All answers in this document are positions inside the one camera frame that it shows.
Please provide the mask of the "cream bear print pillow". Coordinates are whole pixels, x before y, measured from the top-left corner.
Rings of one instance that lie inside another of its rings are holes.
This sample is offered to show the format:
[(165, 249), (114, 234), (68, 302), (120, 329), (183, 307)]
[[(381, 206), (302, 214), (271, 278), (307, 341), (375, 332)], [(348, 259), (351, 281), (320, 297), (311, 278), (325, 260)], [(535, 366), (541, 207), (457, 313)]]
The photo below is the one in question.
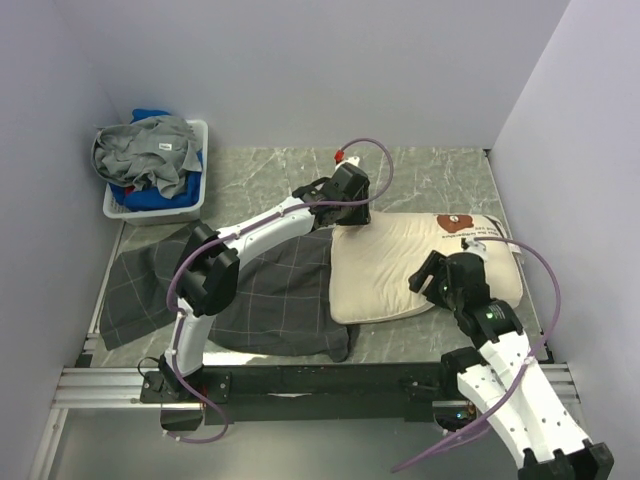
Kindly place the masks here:
[(409, 289), (433, 250), (460, 252), (463, 238), (502, 237), (491, 215), (373, 212), (364, 226), (337, 226), (331, 240), (330, 315), (342, 325), (403, 319), (433, 307)]

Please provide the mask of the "dark grey checked pillowcase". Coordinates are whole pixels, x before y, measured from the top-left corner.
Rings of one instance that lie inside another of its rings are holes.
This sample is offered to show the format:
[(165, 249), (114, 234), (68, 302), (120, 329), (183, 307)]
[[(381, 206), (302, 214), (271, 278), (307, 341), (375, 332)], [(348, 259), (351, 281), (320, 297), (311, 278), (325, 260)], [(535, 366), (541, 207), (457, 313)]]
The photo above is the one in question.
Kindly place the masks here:
[[(100, 332), (114, 350), (171, 324), (166, 295), (193, 228), (186, 226), (151, 245), (118, 255), (106, 289)], [(209, 333), (232, 351), (275, 356), (326, 355), (346, 361), (357, 327), (331, 316), (329, 280), (332, 232), (318, 230), (284, 242), (240, 272), (233, 302)]]

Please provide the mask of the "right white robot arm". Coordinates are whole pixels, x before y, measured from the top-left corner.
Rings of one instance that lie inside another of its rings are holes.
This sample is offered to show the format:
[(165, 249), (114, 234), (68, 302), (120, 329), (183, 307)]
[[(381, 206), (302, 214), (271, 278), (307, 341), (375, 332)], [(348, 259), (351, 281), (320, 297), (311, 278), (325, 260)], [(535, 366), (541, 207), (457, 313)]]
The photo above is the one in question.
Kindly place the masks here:
[(423, 452), (429, 457), (490, 426), (509, 450), (520, 479), (606, 479), (614, 457), (571, 416), (536, 359), (513, 308), (493, 297), (481, 246), (445, 256), (431, 252), (409, 288), (451, 311), (471, 346), (442, 356), (439, 387), (465, 397), (477, 417)]

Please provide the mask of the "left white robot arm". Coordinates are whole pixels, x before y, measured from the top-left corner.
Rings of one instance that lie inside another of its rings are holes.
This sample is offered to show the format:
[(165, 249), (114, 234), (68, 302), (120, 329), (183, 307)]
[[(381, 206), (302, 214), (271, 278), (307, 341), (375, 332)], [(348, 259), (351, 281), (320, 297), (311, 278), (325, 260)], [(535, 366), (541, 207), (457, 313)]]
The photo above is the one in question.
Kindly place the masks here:
[(216, 316), (234, 300), (241, 270), (290, 239), (335, 225), (368, 224), (369, 186), (359, 159), (349, 157), (331, 177), (296, 189), (250, 220), (216, 231), (204, 225), (193, 230), (166, 294), (176, 324), (159, 371), (173, 399), (186, 402), (199, 392), (207, 336)]

